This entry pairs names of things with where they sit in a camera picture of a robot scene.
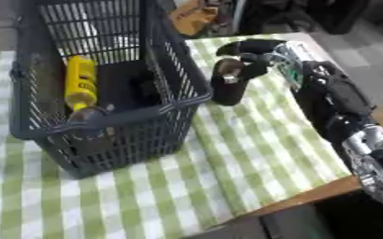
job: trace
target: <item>floor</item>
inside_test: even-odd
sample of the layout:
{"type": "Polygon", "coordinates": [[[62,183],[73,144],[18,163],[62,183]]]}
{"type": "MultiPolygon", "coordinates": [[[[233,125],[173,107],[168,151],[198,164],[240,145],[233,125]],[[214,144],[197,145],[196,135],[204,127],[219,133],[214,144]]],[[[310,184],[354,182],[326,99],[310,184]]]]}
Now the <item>floor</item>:
{"type": "Polygon", "coordinates": [[[373,102],[383,107],[383,30],[361,20],[347,35],[312,36],[373,102]]]}

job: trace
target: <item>yellow bottle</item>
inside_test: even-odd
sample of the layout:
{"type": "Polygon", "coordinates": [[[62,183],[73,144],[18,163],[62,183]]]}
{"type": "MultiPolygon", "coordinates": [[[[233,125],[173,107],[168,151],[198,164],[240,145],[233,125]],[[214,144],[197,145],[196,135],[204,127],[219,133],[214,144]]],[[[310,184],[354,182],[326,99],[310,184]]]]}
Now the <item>yellow bottle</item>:
{"type": "Polygon", "coordinates": [[[97,102],[94,61],[85,56],[74,56],[68,61],[65,80],[65,101],[74,112],[97,102]]]}

